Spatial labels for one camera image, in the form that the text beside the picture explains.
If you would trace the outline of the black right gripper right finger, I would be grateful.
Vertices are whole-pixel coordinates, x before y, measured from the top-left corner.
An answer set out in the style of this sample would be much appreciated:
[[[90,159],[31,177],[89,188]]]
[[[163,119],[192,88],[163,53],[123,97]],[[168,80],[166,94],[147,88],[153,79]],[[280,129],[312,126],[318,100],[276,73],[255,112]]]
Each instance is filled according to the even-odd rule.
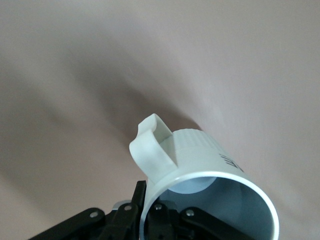
[[[249,240],[250,236],[197,207],[181,212],[157,202],[146,219],[148,240]]]

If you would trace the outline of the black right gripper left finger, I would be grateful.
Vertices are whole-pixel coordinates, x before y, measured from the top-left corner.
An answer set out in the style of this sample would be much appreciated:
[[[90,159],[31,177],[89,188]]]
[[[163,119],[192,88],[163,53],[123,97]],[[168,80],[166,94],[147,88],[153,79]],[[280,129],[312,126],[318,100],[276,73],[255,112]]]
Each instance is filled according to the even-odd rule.
[[[32,240],[138,240],[147,182],[136,183],[132,199],[110,213],[88,208],[33,236]]]

